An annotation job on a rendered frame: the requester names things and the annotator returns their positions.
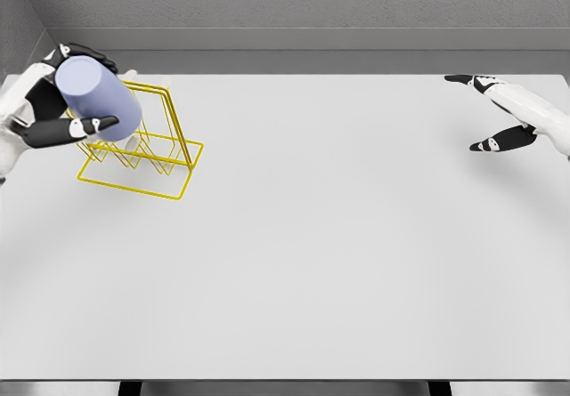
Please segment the lavender cup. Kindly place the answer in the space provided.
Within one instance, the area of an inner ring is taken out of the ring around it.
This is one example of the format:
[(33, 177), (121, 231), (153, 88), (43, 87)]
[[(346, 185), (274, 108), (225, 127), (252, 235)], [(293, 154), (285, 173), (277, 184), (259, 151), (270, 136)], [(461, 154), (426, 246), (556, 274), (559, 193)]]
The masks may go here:
[(99, 133), (105, 141), (128, 138), (142, 122), (142, 109), (134, 94), (94, 58), (82, 55), (66, 59), (56, 69), (54, 81), (76, 115), (118, 118), (116, 125)]

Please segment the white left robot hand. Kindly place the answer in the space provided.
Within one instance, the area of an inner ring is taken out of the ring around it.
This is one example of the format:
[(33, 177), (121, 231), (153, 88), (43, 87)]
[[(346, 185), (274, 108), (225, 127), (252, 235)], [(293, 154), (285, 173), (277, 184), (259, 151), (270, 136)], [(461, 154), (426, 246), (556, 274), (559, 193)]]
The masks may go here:
[(42, 149), (82, 141), (118, 123), (117, 117), (68, 119), (68, 108), (55, 76), (72, 57), (94, 59), (112, 74), (117, 65), (104, 53), (88, 46), (58, 44), (41, 61), (31, 64), (0, 97), (0, 150)]

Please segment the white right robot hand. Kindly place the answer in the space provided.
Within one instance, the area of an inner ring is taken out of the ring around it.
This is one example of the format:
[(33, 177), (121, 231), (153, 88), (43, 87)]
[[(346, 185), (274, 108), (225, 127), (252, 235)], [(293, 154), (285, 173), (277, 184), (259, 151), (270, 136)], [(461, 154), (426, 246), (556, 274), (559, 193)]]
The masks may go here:
[(558, 151), (556, 145), (558, 122), (563, 115), (568, 114), (541, 96), (522, 85), (513, 84), (497, 77), (459, 74), (446, 75), (444, 79), (451, 83), (460, 83), (473, 88), (518, 121), (515, 126), (503, 129), (471, 144), (469, 146), (471, 151), (504, 152), (516, 150), (531, 145), (540, 135), (546, 136), (555, 150)]

